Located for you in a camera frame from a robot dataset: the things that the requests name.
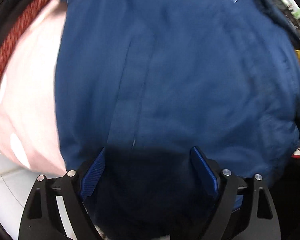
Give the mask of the navy blue jacket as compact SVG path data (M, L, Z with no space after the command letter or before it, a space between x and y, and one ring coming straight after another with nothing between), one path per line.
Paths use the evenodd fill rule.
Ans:
M69 170L110 239L193 237L214 206L191 161L278 180L300 146L299 36L270 0L64 0L55 74Z

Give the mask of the pink bed sheet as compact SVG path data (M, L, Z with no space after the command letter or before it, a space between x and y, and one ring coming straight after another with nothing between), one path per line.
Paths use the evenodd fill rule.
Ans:
M50 0L17 39L0 83L0 154L29 170L65 174L55 115L55 68L66 4Z

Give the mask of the red patterned blanket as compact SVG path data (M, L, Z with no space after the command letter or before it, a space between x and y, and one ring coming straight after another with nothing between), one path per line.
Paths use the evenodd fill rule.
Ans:
M19 38L23 35L23 33L25 33L25 30L30 26L49 1L50 0L30 0L26 7L18 15L0 46L0 82L8 60L10 59Z

